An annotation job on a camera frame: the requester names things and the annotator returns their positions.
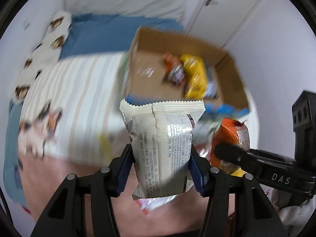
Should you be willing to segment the orange raccoon snack bag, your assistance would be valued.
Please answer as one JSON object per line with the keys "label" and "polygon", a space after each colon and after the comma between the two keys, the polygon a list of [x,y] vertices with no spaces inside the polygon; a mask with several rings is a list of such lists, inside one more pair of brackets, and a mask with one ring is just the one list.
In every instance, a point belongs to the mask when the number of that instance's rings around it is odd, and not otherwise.
{"label": "orange raccoon snack bag", "polygon": [[223,118],[218,130],[212,137],[212,147],[209,159],[211,166],[218,167],[223,172],[232,174],[233,176],[242,176],[243,171],[239,169],[239,166],[215,156],[215,147],[222,142],[239,146],[248,151],[250,148],[250,137],[246,125],[243,122],[234,119]]}

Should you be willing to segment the silver grey snack packet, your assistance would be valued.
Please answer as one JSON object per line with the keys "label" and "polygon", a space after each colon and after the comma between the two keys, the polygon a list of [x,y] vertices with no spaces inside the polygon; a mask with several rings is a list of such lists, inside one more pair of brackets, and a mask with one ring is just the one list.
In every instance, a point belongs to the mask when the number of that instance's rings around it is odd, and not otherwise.
{"label": "silver grey snack packet", "polygon": [[138,179],[133,198],[163,198],[186,192],[192,132],[205,112],[203,101],[166,101],[119,109],[131,138]]}

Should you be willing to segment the yellow black noodle packet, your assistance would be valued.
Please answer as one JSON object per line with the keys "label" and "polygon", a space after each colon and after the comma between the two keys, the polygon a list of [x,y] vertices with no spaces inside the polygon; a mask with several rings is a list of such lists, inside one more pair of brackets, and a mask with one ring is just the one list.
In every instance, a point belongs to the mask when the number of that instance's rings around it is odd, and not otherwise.
{"label": "yellow black noodle packet", "polygon": [[218,87],[213,68],[198,56],[182,54],[180,61],[186,78],[185,94],[187,100],[216,99]]}

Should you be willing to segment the orange panda snack bag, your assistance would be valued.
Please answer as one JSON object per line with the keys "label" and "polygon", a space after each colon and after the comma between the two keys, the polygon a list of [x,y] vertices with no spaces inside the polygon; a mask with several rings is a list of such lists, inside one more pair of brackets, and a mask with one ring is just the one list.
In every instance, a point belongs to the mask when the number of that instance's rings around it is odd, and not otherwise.
{"label": "orange panda snack bag", "polygon": [[183,63],[180,59],[171,53],[165,53],[163,55],[163,62],[166,67],[165,80],[172,82],[176,86],[185,84]]}

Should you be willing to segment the white red snack bar packet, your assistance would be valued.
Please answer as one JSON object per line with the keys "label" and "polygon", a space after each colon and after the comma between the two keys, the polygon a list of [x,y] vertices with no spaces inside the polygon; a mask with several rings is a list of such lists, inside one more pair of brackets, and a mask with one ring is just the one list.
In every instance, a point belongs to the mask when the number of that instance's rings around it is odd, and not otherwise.
{"label": "white red snack bar packet", "polygon": [[177,195],[167,196],[167,197],[158,197],[158,198],[140,198],[136,202],[139,205],[141,211],[144,214],[149,214],[151,211],[162,207],[163,205],[168,204],[174,200]]}

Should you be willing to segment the blue printed cardboard milk box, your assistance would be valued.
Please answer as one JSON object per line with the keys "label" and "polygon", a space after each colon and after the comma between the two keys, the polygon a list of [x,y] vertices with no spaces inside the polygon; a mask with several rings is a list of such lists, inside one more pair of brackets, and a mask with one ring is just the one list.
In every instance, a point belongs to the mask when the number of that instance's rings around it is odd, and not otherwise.
{"label": "blue printed cardboard milk box", "polygon": [[181,101],[184,89],[165,81],[163,55],[169,52],[199,56],[213,71],[217,85],[214,99],[205,99],[207,113],[242,117],[249,114],[250,105],[233,57],[213,44],[176,32],[161,32],[141,27],[129,50],[123,97],[133,105],[160,101]]}

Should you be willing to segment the white door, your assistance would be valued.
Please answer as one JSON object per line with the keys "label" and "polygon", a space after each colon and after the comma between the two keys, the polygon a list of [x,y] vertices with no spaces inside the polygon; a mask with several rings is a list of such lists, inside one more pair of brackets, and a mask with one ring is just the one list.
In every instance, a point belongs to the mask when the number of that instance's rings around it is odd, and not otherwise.
{"label": "white door", "polygon": [[259,0],[216,0],[205,6],[200,0],[185,32],[188,35],[224,47],[246,20]]}

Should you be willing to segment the bear print pillow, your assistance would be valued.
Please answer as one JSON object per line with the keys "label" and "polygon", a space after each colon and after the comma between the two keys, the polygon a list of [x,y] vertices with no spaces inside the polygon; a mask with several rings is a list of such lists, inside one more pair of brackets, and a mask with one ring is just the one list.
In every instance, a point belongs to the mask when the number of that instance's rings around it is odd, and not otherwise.
{"label": "bear print pillow", "polygon": [[24,101],[30,87],[43,69],[57,63],[62,47],[69,36],[71,23],[69,12],[59,11],[54,15],[44,38],[29,55],[18,74],[11,93],[11,101],[14,104]]}

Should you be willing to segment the blue bed sheet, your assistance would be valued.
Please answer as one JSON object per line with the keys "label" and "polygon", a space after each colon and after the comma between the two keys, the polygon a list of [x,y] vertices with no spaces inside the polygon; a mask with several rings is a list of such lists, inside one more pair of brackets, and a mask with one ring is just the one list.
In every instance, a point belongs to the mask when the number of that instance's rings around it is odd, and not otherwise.
{"label": "blue bed sheet", "polygon": [[[174,19],[125,17],[119,15],[83,14],[72,16],[70,37],[60,58],[106,51],[129,49],[132,39],[141,26],[163,31],[182,32],[183,26]],[[4,187],[16,203],[26,206],[18,172],[17,138],[22,102],[13,100],[8,105],[8,126],[5,137]]]}

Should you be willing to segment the grey padded headboard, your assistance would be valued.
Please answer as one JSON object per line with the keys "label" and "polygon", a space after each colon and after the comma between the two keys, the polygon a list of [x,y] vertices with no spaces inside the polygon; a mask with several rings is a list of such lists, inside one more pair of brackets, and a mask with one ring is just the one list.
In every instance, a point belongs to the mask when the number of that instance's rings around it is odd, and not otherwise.
{"label": "grey padded headboard", "polygon": [[71,14],[119,14],[184,20],[187,0],[64,0]]}

